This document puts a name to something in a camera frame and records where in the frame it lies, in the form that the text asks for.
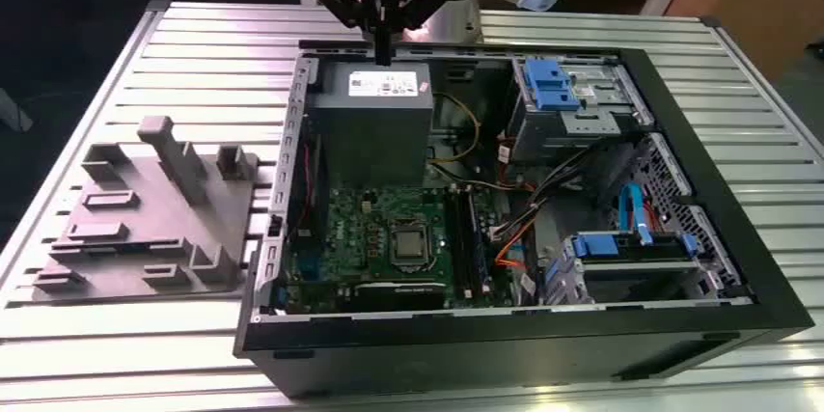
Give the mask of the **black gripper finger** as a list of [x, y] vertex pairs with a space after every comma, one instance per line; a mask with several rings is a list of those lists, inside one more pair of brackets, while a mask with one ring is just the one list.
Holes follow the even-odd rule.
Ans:
[[448, 0], [387, 0], [384, 2], [384, 65], [393, 59], [396, 36], [417, 30]]
[[384, 21], [380, 0], [319, 0], [348, 28], [359, 28], [373, 45], [375, 63], [384, 65]]

